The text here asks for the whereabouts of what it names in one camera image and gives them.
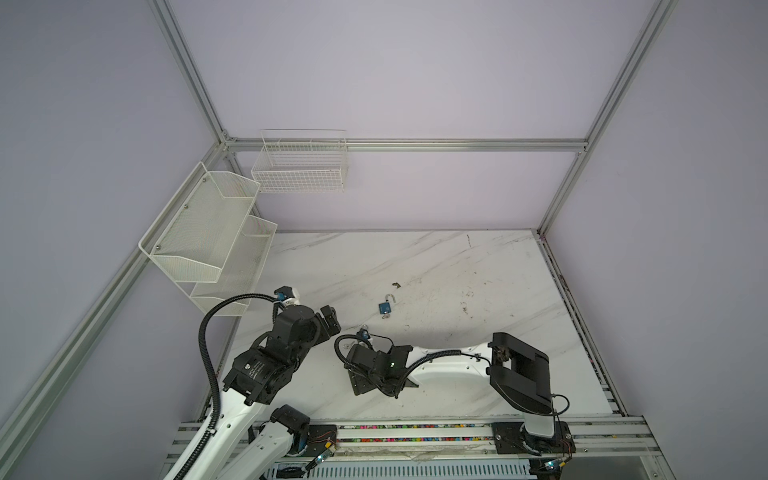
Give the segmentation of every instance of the marble table surface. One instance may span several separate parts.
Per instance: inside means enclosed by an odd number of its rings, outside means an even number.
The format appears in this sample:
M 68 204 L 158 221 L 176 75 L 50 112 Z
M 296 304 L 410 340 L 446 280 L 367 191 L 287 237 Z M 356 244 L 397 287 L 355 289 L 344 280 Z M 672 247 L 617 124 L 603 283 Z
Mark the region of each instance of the marble table surface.
M 400 288 L 393 286 L 399 283 Z M 551 391 L 571 400 L 571 415 L 607 415 L 611 407 L 533 234 L 528 230 L 278 233 L 257 291 L 283 285 L 319 311 L 336 308 L 342 333 L 366 324 L 396 344 L 443 349 L 507 332 L 547 353 Z M 378 304 L 396 297 L 382 319 Z M 254 300 L 240 321 L 225 365 L 271 328 L 271 304 Z M 389 342 L 374 339 L 377 349 Z M 320 419 L 444 419 L 516 415 L 487 380 L 435 380 L 398 399 L 355 396 L 333 341 L 313 348 L 273 400 Z M 564 405 L 557 399 L 555 405 Z M 264 413 L 269 417 L 272 409 Z

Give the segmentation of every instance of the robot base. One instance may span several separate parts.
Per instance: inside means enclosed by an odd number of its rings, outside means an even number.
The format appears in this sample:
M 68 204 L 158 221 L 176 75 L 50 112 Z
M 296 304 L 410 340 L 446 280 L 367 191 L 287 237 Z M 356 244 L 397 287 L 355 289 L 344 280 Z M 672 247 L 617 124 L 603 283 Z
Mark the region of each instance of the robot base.
M 554 437 L 551 439 L 529 435 L 523 425 L 523 422 L 500 422 L 491 425 L 496 453 L 549 456 L 568 455 L 576 450 L 573 435 L 565 422 L 554 423 Z

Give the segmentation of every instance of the padlock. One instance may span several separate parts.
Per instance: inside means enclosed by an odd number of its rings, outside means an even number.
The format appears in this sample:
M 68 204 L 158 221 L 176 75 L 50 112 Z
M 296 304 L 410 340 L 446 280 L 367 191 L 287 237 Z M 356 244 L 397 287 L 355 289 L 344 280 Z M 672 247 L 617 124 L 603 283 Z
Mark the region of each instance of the padlock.
M 392 303 L 395 303 L 395 296 L 391 293 L 387 293 L 384 297 L 384 303 L 379 304 L 379 313 L 382 314 L 383 319 L 388 319 L 389 314 L 392 313 L 392 305 L 390 305 L 387 301 L 387 299 L 390 297 L 392 297 Z

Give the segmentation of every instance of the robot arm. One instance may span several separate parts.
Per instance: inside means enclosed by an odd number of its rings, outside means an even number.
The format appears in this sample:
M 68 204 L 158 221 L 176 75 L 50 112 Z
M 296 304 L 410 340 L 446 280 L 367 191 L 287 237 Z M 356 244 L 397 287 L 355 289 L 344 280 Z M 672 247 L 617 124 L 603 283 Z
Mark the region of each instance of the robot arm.
M 494 333 L 491 342 L 465 348 L 393 345 L 387 353 L 374 351 L 369 338 L 364 327 L 356 335 L 339 336 L 335 343 L 356 395 L 378 389 L 397 397 L 402 389 L 431 379 L 477 376 L 488 379 L 512 408 L 523 413 L 529 435 L 554 438 L 549 358 L 540 350 L 508 333 Z M 346 358 L 338 348 L 344 339 L 358 340 Z
M 293 372 L 299 368 L 309 350 L 339 333 L 339 322 L 332 307 L 324 306 L 320 309 L 322 314 L 315 313 L 309 307 L 298 304 L 297 296 L 292 292 L 293 289 L 283 287 L 276 291 L 275 299 L 256 296 L 279 301 L 283 312 L 274 317 L 270 332 L 259 337 L 246 352 L 235 358 L 232 369 L 224 378 L 223 393 L 219 393 L 217 384 L 212 385 L 212 395 L 218 396 L 216 399 L 220 403 L 219 412 L 215 413 L 218 418 L 211 418 L 215 410 L 212 409 L 203 426 L 165 476 L 166 480 L 216 478 L 246 430 L 272 402 L 277 392 L 290 382 Z M 231 303 L 241 297 L 225 300 L 205 316 L 201 327 L 203 338 L 204 326 L 210 317 L 227 302 Z M 204 343 L 201 343 L 201 352 L 205 363 L 207 351 Z M 257 441 L 249 445 L 249 454 L 238 455 L 220 473 L 219 478 L 258 478 L 272 465 L 274 459 L 283 457 L 291 448 L 298 452 L 301 442 L 306 444 L 309 423 L 309 417 L 289 406 L 276 410 Z

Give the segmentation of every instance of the wire basket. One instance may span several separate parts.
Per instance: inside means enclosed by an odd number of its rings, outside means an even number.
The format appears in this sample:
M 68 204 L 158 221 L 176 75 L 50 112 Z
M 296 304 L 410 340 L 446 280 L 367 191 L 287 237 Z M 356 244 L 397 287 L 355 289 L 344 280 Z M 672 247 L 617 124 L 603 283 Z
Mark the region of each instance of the wire basket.
M 259 217 L 248 215 L 243 230 L 235 239 L 227 264 L 216 283 L 196 283 L 190 299 L 204 312 L 218 303 L 256 291 L 256 283 L 264 268 L 266 254 L 272 245 L 277 225 Z M 250 305 L 251 299 L 230 303 L 219 310 L 219 316 L 241 316 Z
M 344 130 L 262 130 L 251 174 L 264 193 L 343 192 L 348 169 Z
M 162 233 L 161 214 L 139 248 L 203 312 L 222 300 L 251 293 L 261 276 L 277 225 L 251 215 L 259 183 L 198 164 L 200 179 Z M 250 300 L 231 303 L 218 316 L 241 316 Z

